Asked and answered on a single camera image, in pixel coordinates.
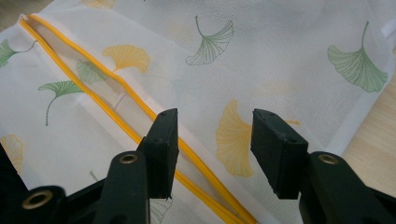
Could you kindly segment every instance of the yellow ginkgo leaf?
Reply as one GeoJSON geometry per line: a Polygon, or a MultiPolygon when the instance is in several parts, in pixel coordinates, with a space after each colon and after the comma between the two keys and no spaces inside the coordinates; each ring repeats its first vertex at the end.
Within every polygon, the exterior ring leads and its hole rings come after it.
{"type": "Polygon", "coordinates": [[[18,174],[21,173],[22,168],[22,151],[23,142],[15,134],[6,135],[0,138],[0,143],[7,153],[9,159],[17,170],[18,174]]]}
{"type": "Polygon", "coordinates": [[[251,138],[251,125],[239,118],[236,112],[237,102],[231,100],[224,109],[216,133],[218,158],[232,175],[252,176],[248,161],[251,138]]]}
{"type": "Polygon", "coordinates": [[[117,45],[108,47],[102,52],[105,56],[110,56],[116,68],[114,71],[125,67],[137,67],[141,73],[146,73],[149,66],[149,56],[144,49],[133,45],[117,45]]]}
{"type": "Polygon", "coordinates": [[[113,8],[116,0],[82,0],[87,7],[113,8]]]}

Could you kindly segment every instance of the ginkgo leaf print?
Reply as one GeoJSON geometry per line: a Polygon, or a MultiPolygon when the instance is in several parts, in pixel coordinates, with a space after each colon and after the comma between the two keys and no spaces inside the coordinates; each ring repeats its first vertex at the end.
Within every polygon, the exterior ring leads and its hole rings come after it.
{"type": "Polygon", "coordinates": [[[49,102],[46,115],[46,126],[49,125],[50,106],[58,98],[66,94],[83,92],[73,81],[60,81],[42,85],[38,88],[40,91],[50,90],[55,92],[55,97],[49,102]]]}
{"type": "Polygon", "coordinates": [[[166,211],[171,207],[172,200],[170,199],[150,199],[150,218],[151,223],[160,224],[163,222],[163,217],[166,211]]]}
{"type": "Polygon", "coordinates": [[[239,118],[236,107],[237,102],[232,100],[224,109],[216,133],[217,155],[230,174],[249,177],[253,175],[248,161],[251,125],[239,118]]]}
{"type": "Polygon", "coordinates": [[[24,52],[27,52],[27,51],[29,51],[30,49],[32,49],[33,46],[35,45],[35,42],[33,42],[32,47],[30,47],[30,48],[27,49],[27,50],[24,50],[24,51],[16,51],[16,50],[13,50],[13,49],[9,46],[8,40],[7,40],[7,39],[3,40],[3,42],[0,44],[0,67],[3,67],[4,65],[6,65],[6,64],[8,63],[7,60],[8,60],[10,57],[12,57],[12,55],[17,54],[17,53],[24,53],[24,52]]]}
{"type": "Polygon", "coordinates": [[[82,0],[87,7],[113,8],[116,0],[82,0]]]}
{"type": "Polygon", "coordinates": [[[102,72],[98,67],[89,61],[83,62],[78,60],[77,71],[79,79],[89,84],[108,79],[108,76],[104,72],[102,72]]]}
{"type": "Polygon", "coordinates": [[[348,82],[360,86],[368,92],[381,91],[388,80],[388,75],[373,64],[364,49],[364,37],[368,25],[369,22],[364,27],[361,48],[358,51],[343,52],[331,45],[328,49],[328,56],[337,72],[348,82]]]}
{"type": "Polygon", "coordinates": [[[15,134],[6,135],[0,138],[0,143],[3,146],[4,151],[7,153],[9,160],[17,170],[18,174],[21,174],[22,162],[23,162],[23,142],[15,134]]]}
{"type": "Polygon", "coordinates": [[[227,24],[214,35],[203,35],[198,24],[198,16],[195,22],[199,34],[202,37],[201,46],[193,56],[186,59],[188,65],[201,65],[213,63],[215,59],[222,54],[228,46],[231,38],[233,38],[233,22],[228,21],[227,24]]]}
{"type": "Polygon", "coordinates": [[[136,67],[141,73],[146,73],[149,67],[150,58],[144,49],[133,45],[117,45],[103,50],[104,56],[110,56],[117,71],[126,67],[136,67]]]}

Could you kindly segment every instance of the yellow zipper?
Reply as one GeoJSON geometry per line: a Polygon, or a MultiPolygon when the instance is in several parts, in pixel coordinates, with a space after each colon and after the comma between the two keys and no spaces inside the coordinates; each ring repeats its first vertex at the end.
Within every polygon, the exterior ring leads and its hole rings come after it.
{"type": "MultiPolygon", "coordinates": [[[[116,81],[118,81],[121,86],[128,92],[128,94],[136,101],[136,103],[142,108],[142,110],[152,119],[155,120],[156,114],[154,111],[152,111],[141,99],[140,97],[132,90],[132,88],[119,76],[115,75],[112,73],[110,70],[108,70],[106,67],[104,67],[99,61],[97,61],[93,56],[91,56],[90,53],[88,53],[85,49],[81,48],[71,40],[69,40],[66,36],[64,36],[61,32],[59,32],[57,29],[55,29],[52,25],[50,25],[48,22],[42,20],[41,18],[38,18],[36,15],[30,15],[28,16],[29,19],[32,19],[34,21],[39,22],[43,26],[45,26],[47,29],[52,31],[58,38],[60,38],[67,46],[70,48],[74,49],[84,57],[86,57],[89,61],[91,61],[95,66],[97,66],[99,69],[101,69],[105,74],[107,74],[109,77],[114,78],[116,81]]],[[[129,135],[132,137],[134,141],[138,144],[141,140],[141,137],[136,134],[136,132],[129,127],[123,119],[121,119],[114,111],[111,110],[110,107],[104,103],[101,98],[91,91],[89,88],[87,88],[79,79],[76,77],[73,72],[67,67],[66,64],[62,62],[62,60],[57,56],[57,54],[47,45],[47,43],[37,34],[24,20],[21,20],[21,25],[24,27],[32,36],[34,36],[37,41],[43,46],[44,50],[49,54],[49,56],[52,58],[53,61],[55,61],[61,69],[70,77],[72,81],[76,83],[83,91],[85,91],[87,94],[91,96],[91,98],[101,106],[105,112],[113,118],[113,120],[120,125],[120,127],[129,135]]],[[[213,185],[213,187],[218,191],[218,193],[224,198],[224,200],[237,212],[237,214],[245,220],[246,223],[257,223],[256,219],[248,212],[248,210],[240,203],[238,202],[235,197],[231,194],[230,191],[228,191],[225,186],[219,181],[219,179],[215,176],[215,174],[207,167],[207,165],[198,157],[198,155],[192,150],[192,148],[182,139],[178,138],[179,142],[179,148],[186,153],[186,155],[190,158],[190,160],[195,164],[195,166],[200,170],[200,172],[206,177],[206,179],[213,185]]],[[[191,186],[194,186],[193,184],[190,184],[188,188],[191,192],[195,189],[191,189],[191,186]]],[[[201,189],[198,194],[202,194],[201,196],[198,196],[201,200],[205,199],[205,197],[210,198],[207,194],[205,194],[201,189]]],[[[222,207],[222,210],[226,210],[228,213],[221,212],[220,210],[215,206],[215,205],[209,205],[209,207],[221,218],[224,220],[226,218],[224,214],[230,215],[231,212],[229,212],[226,208],[222,207]]]]}

